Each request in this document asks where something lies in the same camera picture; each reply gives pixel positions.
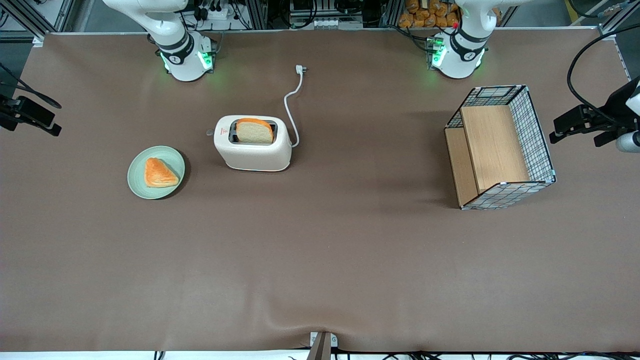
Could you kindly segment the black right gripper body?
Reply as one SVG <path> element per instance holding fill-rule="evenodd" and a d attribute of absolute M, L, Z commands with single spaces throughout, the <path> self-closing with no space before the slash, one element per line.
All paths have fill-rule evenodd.
<path fill-rule="evenodd" d="M 42 125 L 55 123 L 55 114 L 39 105 L 30 98 L 18 96 L 9 98 L 1 96 L 0 123 L 1 127 L 16 127 L 19 123 L 33 125 L 34 122 Z"/>

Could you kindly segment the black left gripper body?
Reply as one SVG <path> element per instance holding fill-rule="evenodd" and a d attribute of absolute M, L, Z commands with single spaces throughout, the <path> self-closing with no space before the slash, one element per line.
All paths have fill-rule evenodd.
<path fill-rule="evenodd" d="M 598 132 L 593 139 L 596 147 L 610 142 L 615 142 L 617 147 L 640 146 L 639 77 L 612 92 L 601 107 L 594 110 L 580 104 L 553 123 L 554 132 L 570 133 L 571 136 Z"/>

